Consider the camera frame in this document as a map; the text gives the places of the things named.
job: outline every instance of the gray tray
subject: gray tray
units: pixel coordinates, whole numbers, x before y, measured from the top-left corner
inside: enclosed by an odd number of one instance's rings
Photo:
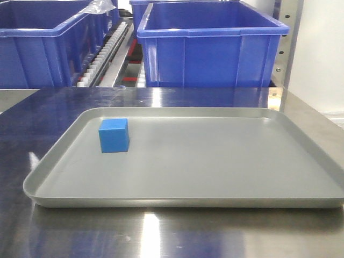
[[[104,118],[128,152],[101,153]],[[82,113],[24,181],[45,207],[338,207],[344,171],[284,114],[106,107]]]

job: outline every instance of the foam cube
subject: foam cube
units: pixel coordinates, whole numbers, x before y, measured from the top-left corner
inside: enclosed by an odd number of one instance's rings
[[[99,127],[102,153],[127,152],[129,149],[128,119],[104,119]]]

